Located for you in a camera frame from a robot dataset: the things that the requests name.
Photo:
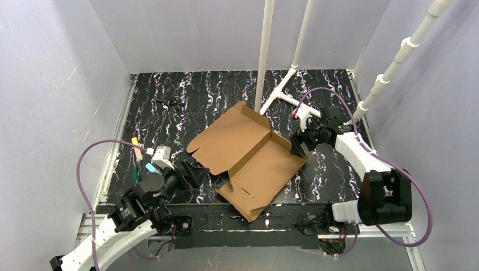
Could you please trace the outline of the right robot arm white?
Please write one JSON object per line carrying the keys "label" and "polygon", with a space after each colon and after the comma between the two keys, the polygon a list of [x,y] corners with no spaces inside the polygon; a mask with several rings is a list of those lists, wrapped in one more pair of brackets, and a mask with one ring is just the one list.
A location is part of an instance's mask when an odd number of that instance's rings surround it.
{"label": "right robot arm white", "polygon": [[325,210],[327,219],[368,226],[409,221],[411,183],[400,171],[375,158],[354,126],[346,124],[340,113],[338,107],[324,107],[319,117],[304,108],[292,114],[299,121],[299,127],[290,135],[292,155],[303,158],[319,144],[329,144],[362,180],[358,199],[330,204]]}

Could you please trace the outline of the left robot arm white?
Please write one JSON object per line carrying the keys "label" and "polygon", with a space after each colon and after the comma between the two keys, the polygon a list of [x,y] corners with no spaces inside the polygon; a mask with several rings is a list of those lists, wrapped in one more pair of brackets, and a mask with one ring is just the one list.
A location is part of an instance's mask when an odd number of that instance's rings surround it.
{"label": "left robot arm white", "polygon": [[107,269],[119,256],[155,234],[171,243],[192,232],[190,216],[177,215],[167,207],[178,190],[197,189],[210,170],[183,160],[178,166],[146,166],[147,175],[134,184],[110,209],[107,216],[72,252],[50,260],[52,270]]}

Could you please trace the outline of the brown cardboard box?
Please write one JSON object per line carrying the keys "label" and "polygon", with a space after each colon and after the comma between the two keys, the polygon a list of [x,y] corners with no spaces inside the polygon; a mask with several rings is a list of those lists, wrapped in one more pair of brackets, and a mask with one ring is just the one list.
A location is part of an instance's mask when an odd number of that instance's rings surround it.
{"label": "brown cardboard box", "polygon": [[241,101],[199,133],[187,152],[211,174],[228,174],[217,193],[253,222],[306,163],[291,147],[267,117]]}

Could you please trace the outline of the yellow pink marker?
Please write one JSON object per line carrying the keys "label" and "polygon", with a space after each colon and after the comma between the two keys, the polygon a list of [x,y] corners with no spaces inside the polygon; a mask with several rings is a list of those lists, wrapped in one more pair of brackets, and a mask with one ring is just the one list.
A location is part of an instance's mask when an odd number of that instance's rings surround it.
{"label": "yellow pink marker", "polygon": [[143,154],[142,151],[139,149],[139,141],[137,137],[131,138],[131,143],[134,144],[136,147],[134,147],[134,155],[136,158],[136,163],[139,163],[143,160]]}

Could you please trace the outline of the light blue tube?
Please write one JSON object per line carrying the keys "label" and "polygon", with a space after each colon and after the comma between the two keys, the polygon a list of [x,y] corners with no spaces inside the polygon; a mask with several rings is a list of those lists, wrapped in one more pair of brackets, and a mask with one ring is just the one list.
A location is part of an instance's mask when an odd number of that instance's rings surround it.
{"label": "light blue tube", "polygon": [[157,168],[156,168],[154,165],[152,165],[151,163],[147,163],[147,164],[145,165],[145,168],[146,168],[150,173],[158,173]]}

